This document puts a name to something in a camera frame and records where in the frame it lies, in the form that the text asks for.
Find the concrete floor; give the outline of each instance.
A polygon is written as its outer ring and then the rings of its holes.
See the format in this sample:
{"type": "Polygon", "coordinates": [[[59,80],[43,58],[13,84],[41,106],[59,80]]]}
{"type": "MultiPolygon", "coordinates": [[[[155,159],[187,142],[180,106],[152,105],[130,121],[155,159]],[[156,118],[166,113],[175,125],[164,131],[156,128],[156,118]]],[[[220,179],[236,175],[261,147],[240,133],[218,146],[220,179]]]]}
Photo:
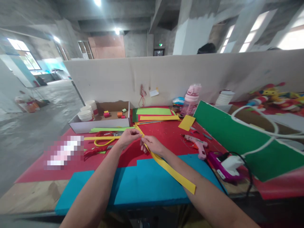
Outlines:
{"type": "MultiPolygon", "coordinates": [[[[65,132],[68,121],[83,106],[71,80],[51,82],[37,90],[51,102],[40,111],[0,114],[0,196],[42,155],[46,144],[65,132]]],[[[39,224],[10,218],[0,220],[0,227],[38,227],[39,224]]]]}

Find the cardboard box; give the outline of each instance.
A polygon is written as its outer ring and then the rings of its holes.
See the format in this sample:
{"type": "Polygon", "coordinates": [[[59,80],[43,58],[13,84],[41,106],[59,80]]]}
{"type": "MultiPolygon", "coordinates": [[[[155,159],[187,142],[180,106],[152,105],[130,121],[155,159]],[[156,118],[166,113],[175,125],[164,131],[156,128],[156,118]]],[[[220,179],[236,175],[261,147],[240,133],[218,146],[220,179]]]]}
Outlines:
{"type": "MultiPolygon", "coordinates": [[[[200,101],[194,117],[228,151],[243,155],[261,147],[270,139],[270,136],[232,120],[230,114],[236,109],[238,107],[234,105],[212,106],[200,101]]],[[[272,124],[267,119],[251,111],[241,110],[235,117],[266,131],[274,132],[272,124]]],[[[278,126],[279,134],[298,132],[281,124],[278,126]]],[[[247,155],[245,160],[252,173],[264,182],[302,167],[304,153],[275,139],[266,148],[247,155]]]]}
{"type": "Polygon", "coordinates": [[[76,134],[89,133],[92,128],[116,128],[116,127],[129,127],[130,126],[130,102],[117,101],[96,103],[99,115],[95,117],[95,121],[82,122],[78,116],[74,116],[70,120],[69,125],[76,134]],[[117,113],[122,109],[127,111],[123,113],[125,119],[118,118],[117,113]],[[109,111],[110,117],[104,117],[104,111],[109,111]]]}

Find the ceiling light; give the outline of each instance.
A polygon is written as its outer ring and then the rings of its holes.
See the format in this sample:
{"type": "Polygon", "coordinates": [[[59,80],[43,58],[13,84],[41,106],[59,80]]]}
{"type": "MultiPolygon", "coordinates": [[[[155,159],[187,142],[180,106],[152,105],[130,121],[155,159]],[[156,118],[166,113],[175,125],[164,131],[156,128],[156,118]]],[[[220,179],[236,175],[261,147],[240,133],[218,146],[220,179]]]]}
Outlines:
{"type": "Polygon", "coordinates": [[[58,38],[58,37],[53,36],[53,38],[54,38],[54,40],[55,40],[57,43],[60,43],[60,40],[59,40],[59,38],[58,38]]]}
{"type": "Polygon", "coordinates": [[[115,28],[115,29],[114,29],[114,31],[115,31],[115,33],[116,33],[116,35],[119,35],[120,30],[121,30],[120,28],[115,28]]]}
{"type": "Polygon", "coordinates": [[[94,0],[94,2],[98,7],[101,7],[101,0],[94,0]]]}

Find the red string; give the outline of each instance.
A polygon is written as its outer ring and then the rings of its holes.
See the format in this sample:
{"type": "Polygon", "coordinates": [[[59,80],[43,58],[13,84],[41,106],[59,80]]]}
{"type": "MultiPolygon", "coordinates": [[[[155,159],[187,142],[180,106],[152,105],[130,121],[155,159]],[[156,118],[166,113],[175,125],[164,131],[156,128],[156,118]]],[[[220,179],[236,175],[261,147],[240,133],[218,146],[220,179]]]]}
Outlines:
{"type": "Polygon", "coordinates": [[[145,96],[147,95],[146,91],[143,89],[143,85],[140,85],[140,95],[141,98],[139,100],[138,106],[139,107],[144,107],[145,106],[145,96]]]}

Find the hand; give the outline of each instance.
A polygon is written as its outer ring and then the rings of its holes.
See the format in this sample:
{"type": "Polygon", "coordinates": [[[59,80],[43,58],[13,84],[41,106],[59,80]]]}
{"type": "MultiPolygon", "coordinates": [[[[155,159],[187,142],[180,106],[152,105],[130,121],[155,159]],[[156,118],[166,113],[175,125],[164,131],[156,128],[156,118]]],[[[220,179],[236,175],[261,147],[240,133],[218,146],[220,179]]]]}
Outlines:
{"type": "Polygon", "coordinates": [[[158,141],[157,138],[154,136],[144,136],[141,138],[140,145],[141,150],[146,153],[148,150],[145,147],[144,143],[149,147],[149,150],[153,153],[159,155],[160,157],[164,157],[165,153],[168,151],[168,149],[158,141]]]}
{"type": "Polygon", "coordinates": [[[124,150],[134,140],[137,140],[140,137],[142,137],[142,134],[140,134],[139,130],[137,130],[137,129],[126,129],[115,145],[120,146],[122,148],[122,150],[124,150]]]}

